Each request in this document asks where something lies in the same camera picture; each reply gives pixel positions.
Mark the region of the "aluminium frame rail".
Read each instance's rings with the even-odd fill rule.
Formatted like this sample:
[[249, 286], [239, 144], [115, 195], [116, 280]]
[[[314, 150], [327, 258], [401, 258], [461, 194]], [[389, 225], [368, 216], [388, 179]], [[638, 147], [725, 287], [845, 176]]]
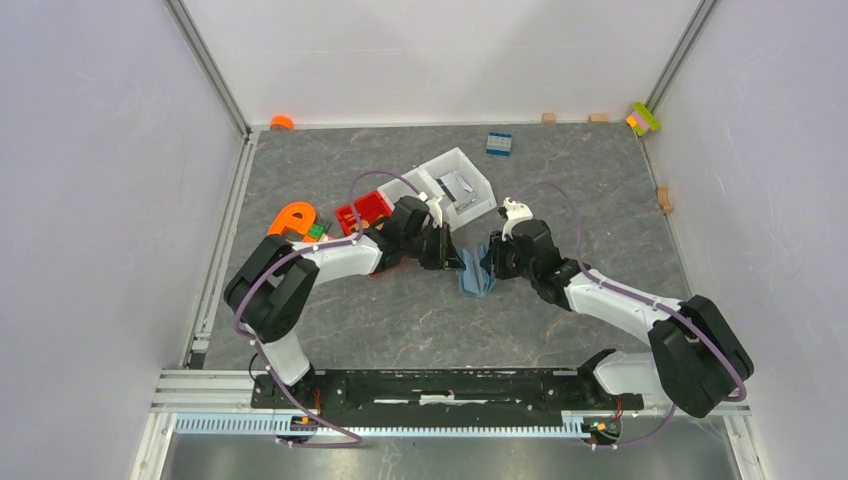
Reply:
[[162, 373], [153, 409], [177, 416], [179, 433], [332, 437], [579, 438], [626, 420], [662, 418], [668, 401], [609, 394], [589, 375], [556, 369], [323, 370], [293, 388], [311, 420], [260, 373]]

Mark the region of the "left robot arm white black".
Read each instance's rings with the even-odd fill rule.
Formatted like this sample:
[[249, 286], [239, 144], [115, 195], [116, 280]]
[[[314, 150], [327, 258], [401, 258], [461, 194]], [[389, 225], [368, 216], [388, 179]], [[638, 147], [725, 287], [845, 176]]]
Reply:
[[302, 407], [314, 394], [312, 365], [295, 332], [313, 288], [382, 273], [405, 258], [425, 270], [465, 268], [438, 202], [422, 194], [401, 197], [390, 215], [341, 239], [298, 243], [269, 234], [229, 281], [223, 299], [234, 328], [254, 343], [288, 406]]

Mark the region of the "curved wooden piece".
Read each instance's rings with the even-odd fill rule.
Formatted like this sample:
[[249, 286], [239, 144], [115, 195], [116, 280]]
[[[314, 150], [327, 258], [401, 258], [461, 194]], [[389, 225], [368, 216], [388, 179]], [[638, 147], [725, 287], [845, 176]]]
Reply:
[[660, 211], [664, 215], [671, 214], [675, 206], [670, 198], [670, 189], [668, 185], [660, 185], [656, 188], [656, 198], [658, 205], [660, 207]]

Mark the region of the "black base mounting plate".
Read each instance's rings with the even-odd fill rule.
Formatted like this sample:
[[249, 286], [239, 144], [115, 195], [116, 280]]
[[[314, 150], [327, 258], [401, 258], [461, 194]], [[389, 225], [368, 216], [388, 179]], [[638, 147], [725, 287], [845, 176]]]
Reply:
[[548, 427], [564, 411], [644, 406], [642, 396], [610, 394], [574, 369], [327, 369], [290, 391], [342, 427]]

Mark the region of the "green toy brick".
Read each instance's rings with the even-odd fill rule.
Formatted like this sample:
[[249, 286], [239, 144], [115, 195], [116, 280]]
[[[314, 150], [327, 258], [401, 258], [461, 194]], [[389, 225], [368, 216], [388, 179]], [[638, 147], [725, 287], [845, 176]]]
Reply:
[[306, 236], [312, 239], [320, 239], [326, 231], [326, 228], [320, 224], [313, 224], [308, 229]]

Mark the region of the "green pink stacked bricks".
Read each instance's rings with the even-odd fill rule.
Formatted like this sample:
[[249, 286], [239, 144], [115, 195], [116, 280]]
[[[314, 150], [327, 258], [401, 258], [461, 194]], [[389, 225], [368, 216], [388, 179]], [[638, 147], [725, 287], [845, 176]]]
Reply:
[[662, 128], [661, 122], [641, 102], [632, 104], [632, 111], [626, 117], [625, 122], [638, 137], [643, 137], [649, 132], [655, 132]]

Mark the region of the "orange letter e toy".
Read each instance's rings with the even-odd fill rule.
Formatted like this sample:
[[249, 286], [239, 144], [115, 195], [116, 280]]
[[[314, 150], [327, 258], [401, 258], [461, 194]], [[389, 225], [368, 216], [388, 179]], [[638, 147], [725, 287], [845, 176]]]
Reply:
[[305, 242], [316, 242], [317, 237], [309, 233], [317, 218], [314, 207], [307, 202], [293, 202], [278, 213], [271, 223], [268, 235], [283, 235], [292, 231], [302, 236]]

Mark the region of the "orange round cap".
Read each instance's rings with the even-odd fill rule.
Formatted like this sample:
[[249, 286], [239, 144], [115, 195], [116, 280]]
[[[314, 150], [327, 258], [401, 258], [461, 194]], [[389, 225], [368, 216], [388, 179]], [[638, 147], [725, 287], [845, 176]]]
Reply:
[[269, 129], [272, 131], [292, 130], [293, 128], [293, 120], [285, 115], [275, 115], [271, 118], [269, 123]]

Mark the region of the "small wooden block right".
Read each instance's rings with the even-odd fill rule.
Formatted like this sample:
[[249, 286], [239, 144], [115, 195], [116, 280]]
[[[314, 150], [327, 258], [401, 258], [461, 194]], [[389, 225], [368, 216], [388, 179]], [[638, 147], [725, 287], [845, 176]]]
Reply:
[[607, 114], [595, 113], [588, 117], [588, 121], [590, 123], [608, 123], [610, 121], [610, 117]]

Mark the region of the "red plastic bin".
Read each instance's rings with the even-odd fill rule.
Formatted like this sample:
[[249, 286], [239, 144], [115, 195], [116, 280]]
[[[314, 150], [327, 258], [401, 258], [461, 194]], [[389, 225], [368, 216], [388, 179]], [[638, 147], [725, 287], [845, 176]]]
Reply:
[[[380, 218], [389, 216], [392, 212], [392, 207], [386, 198], [377, 190], [372, 190], [357, 198], [354, 201], [354, 206], [366, 228]], [[345, 236], [349, 236], [358, 230], [355, 215], [349, 204], [336, 208], [334, 216]]]

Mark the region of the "white plastic bin with packet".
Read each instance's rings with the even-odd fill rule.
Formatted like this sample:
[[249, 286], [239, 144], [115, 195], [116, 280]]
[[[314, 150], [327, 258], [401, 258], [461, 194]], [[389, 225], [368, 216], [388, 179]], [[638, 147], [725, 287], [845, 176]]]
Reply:
[[497, 206], [489, 180], [455, 147], [417, 167], [429, 195], [442, 196], [444, 220], [457, 230]]

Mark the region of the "clear plastic packet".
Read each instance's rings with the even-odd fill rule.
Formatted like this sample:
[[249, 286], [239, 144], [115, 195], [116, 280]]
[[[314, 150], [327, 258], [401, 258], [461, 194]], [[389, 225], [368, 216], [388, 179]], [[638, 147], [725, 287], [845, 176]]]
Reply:
[[458, 214], [462, 214], [463, 212], [474, 206], [478, 199], [479, 195], [475, 191], [463, 190], [461, 193], [457, 194], [456, 200], [453, 202], [455, 211]]

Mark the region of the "blue lego brick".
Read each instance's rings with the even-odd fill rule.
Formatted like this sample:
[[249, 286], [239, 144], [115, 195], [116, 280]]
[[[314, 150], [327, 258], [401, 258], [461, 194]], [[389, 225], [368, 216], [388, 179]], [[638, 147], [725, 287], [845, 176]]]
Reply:
[[487, 136], [486, 153], [496, 156], [509, 156], [512, 150], [513, 136], [502, 132], [490, 132]]

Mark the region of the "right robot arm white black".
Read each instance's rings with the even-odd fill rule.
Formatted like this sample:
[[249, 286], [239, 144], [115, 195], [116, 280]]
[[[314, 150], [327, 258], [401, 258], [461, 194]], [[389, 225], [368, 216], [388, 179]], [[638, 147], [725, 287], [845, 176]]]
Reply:
[[709, 298], [649, 295], [564, 257], [542, 220], [510, 233], [494, 231], [482, 260], [499, 280], [523, 278], [543, 301], [606, 322], [646, 344], [647, 354], [603, 355], [577, 382], [580, 400], [602, 408], [617, 394], [663, 395], [703, 418], [725, 401], [740, 401], [755, 366]]

